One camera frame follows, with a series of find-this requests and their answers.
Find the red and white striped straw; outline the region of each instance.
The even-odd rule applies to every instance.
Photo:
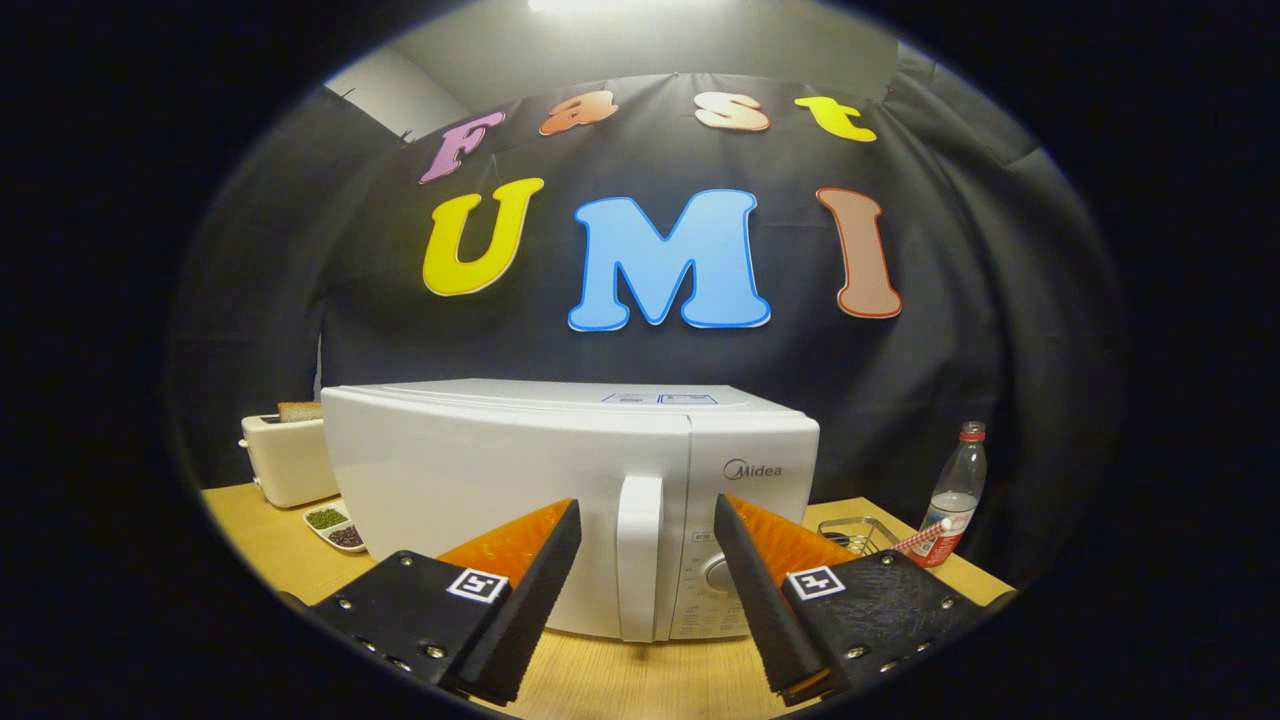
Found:
[[[923,530],[915,533],[914,536],[906,538],[905,541],[895,544],[890,550],[897,550],[901,552],[906,548],[915,547],[927,539],[936,538],[950,529],[951,529],[951,518],[943,518],[942,520],[929,525],[928,528],[924,528]]]

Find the microwave handle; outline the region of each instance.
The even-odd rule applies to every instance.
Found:
[[[653,642],[658,596],[662,478],[627,475],[618,496],[618,629],[626,642]]]

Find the white microwave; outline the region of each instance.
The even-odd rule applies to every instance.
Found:
[[[321,391],[374,560],[436,556],[566,497],[582,543],[547,626],[632,642],[748,634],[712,532],[730,493],[800,521],[818,423],[728,386],[460,379]]]

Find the orange soft pad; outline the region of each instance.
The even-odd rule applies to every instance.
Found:
[[[755,551],[764,561],[764,569],[777,588],[782,588],[787,573],[819,565],[838,565],[858,559],[850,550],[781,515],[731,495],[724,497],[742,519],[746,532],[751,536],[751,543],[755,544]]]
[[[552,534],[556,524],[568,507],[572,498],[564,498],[540,510],[534,510],[524,518],[517,518],[500,528],[465,542],[436,557],[436,560],[484,570],[495,575],[506,575],[511,587],[518,587],[520,580],[534,564],[534,557]]]

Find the water bottle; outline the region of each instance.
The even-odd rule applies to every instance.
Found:
[[[920,523],[923,530],[943,518],[951,518],[951,529],[911,548],[908,556],[920,568],[941,565],[969,527],[969,520],[978,509],[978,500],[982,498],[982,484],[987,479],[987,455],[982,450],[986,437],[987,428],[982,423],[970,420],[960,427],[960,446],[942,469],[942,477],[929,500],[929,511]]]

